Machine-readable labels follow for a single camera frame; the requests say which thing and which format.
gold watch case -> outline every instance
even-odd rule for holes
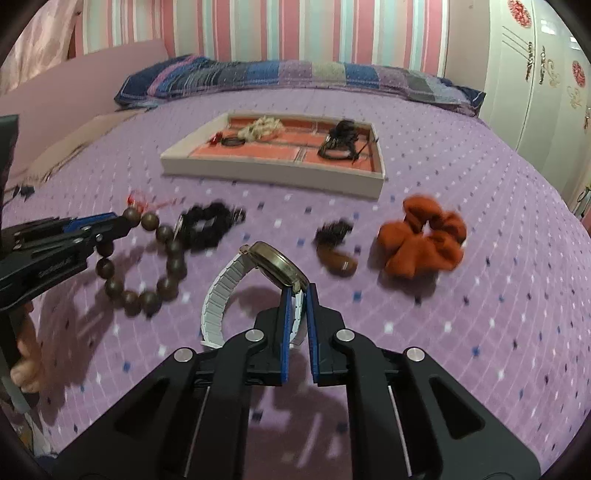
[[[310,284],[295,263],[265,242],[243,245],[240,253],[247,255],[263,275],[279,288],[292,287],[295,294],[300,289],[306,291]]]

black hair tie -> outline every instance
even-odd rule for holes
[[[238,137],[224,137],[222,138],[221,143],[225,147],[240,147],[240,145],[244,145],[246,143],[246,140]]]
[[[245,219],[245,210],[230,210],[223,202],[213,202],[207,207],[195,205],[181,215],[177,236],[192,251],[215,248],[230,228]]]

purple bedsheet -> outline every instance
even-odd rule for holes
[[[227,181],[161,177],[159,155],[222,112],[347,116],[378,130],[388,181],[377,202]],[[246,207],[247,220],[215,251],[189,259],[180,298],[152,321],[114,312],[91,269],[36,301],[51,386],[41,415],[56,448],[71,442],[179,346],[199,345],[199,312],[210,282],[240,245],[268,241],[318,285],[320,301],[379,346],[425,348],[538,456],[558,457],[591,407],[589,236],[558,193],[481,122],[398,98],[326,90],[228,92],[190,98],[134,117],[83,151],[24,203],[6,224],[49,215],[122,211],[130,188],[184,207],[221,198]],[[459,268],[436,284],[381,282],[371,246],[379,226],[402,217],[402,200],[431,194],[468,225]],[[174,222],[180,207],[160,212]],[[359,269],[331,277],[310,244],[322,223],[355,224],[345,248]],[[164,260],[134,231],[114,255],[127,285],[153,286]],[[279,292],[259,273],[240,284],[226,312],[225,335],[252,324]],[[343,388],[317,389],[307,351],[293,352],[290,383],[257,390],[247,479],[350,478]]]

orange scrunchie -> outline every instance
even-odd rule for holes
[[[389,275],[414,278],[427,272],[453,270],[464,257],[466,224],[456,212],[444,212],[432,198],[416,195],[402,203],[404,221],[385,223],[378,243],[388,255]],[[423,236],[429,222],[431,233]]]

finger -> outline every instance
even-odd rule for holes
[[[23,385],[21,391],[23,393],[38,393],[41,390],[41,380],[36,378],[32,382]]]
[[[37,343],[35,326],[27,316],[22,323],[21,331],[17,336],[17,348],[24,358],[40,358],[41,347]]]
[[[10,370],[10,378],[17,387],[22,387],[33,380],[40,369],[41,362],[30,358],[22,359]]]

